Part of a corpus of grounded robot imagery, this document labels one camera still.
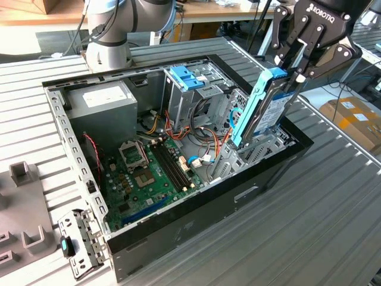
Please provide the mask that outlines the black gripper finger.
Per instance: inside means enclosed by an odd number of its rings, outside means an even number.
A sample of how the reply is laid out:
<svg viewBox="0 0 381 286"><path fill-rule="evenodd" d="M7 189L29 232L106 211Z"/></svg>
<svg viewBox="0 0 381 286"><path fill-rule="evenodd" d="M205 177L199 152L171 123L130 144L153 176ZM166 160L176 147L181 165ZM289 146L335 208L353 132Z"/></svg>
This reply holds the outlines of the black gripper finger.
<svg viewBox="0 0 381 286"><path fill-rule="evenodd" d="M297 91L307 79L328 74L361 56L348 36L346 24L297 24L286 40L287 61L302 44L304 51L286 85L288 92Z"/></svg>
<svg viewBox="0 0 381 286"><path fill-rule="evenodd" d="M276 7L273 19L271 47L277 51L274 62L280 68L289 68L291 60L302 47L298 38L311 21L308 13L295 14L286 5Z"/></svg>

